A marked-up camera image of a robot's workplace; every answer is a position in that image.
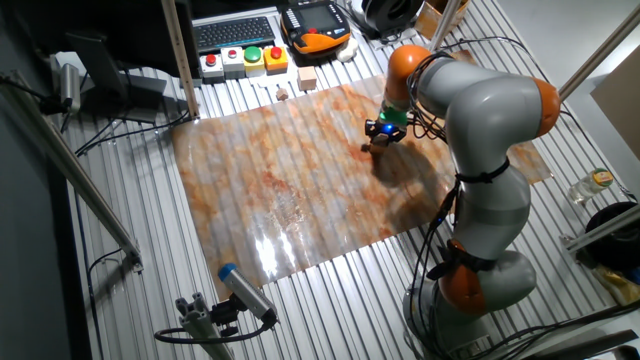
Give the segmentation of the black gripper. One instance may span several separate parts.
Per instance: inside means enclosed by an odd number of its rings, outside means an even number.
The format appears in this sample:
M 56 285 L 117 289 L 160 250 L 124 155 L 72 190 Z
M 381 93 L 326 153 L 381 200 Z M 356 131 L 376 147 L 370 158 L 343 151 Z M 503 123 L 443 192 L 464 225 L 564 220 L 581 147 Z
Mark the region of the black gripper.
M 369 152 L 374 137 L 386 135 L 387 145 L 399 143 L 405 136 L 406 131 L 399 128 L 393 123 L 382 123 L 380 121 L 366 121 L 364 124 L 364 133 L 368 138 L 368 142 L 361 146 L 363 152 Z

